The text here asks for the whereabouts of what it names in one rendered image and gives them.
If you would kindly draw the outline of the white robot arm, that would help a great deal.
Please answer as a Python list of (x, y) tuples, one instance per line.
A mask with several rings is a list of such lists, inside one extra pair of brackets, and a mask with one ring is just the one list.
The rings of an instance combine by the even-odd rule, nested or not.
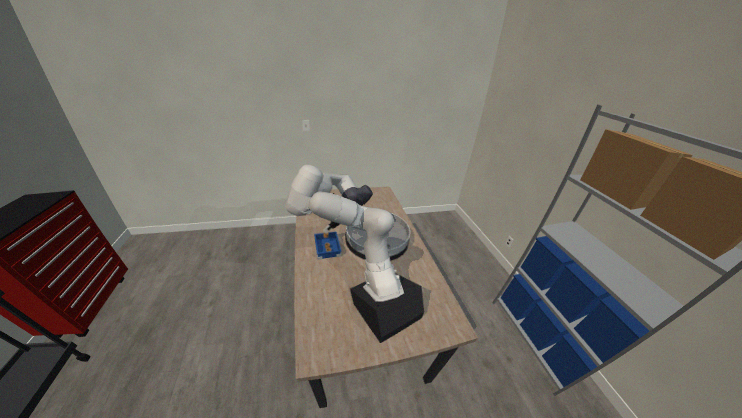
[[(393, 228), (393, 215), (380, 208), (362, 206), (373, 195), (367, 185), (357, 188), (349, 175), (330, 174), (327, 179), (323, 177), (326, 174), (316, 166), (302, 166), (285, 201), (287, 211), (296, 216), (313, 212), (326, 220), (366, 231), (367, 240), (363, 245), (366, 285), (363, 288), (375, 301), (404, 294), (399, 275), (395, 275), (388, 256), (387, 237)], [(342, 196), (330, 193), (332, 185)]]

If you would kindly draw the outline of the blue crate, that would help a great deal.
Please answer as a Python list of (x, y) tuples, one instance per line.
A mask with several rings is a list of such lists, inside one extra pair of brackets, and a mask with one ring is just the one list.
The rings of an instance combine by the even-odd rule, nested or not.
[[(331, 258), (331, 257), (341, 257), (341, 247), (340, 247), (340, 243), (338, 240), (337, 232), (328, 232), (328, 233), (329, 233), (328, 235), (329, 238), (324, 238), (323, 237), (324, 233), (314, 234), (318, 260), (324, 259), (324, 258)], [(339, 250), (337, 247), (335, 234), (336, 234)], [(332, 251), (326, 252), (325, 243), (330, 244), (330, 248), (332, 249)], [(336, 251), (333, 251), (333, 250), (336, 250)]]

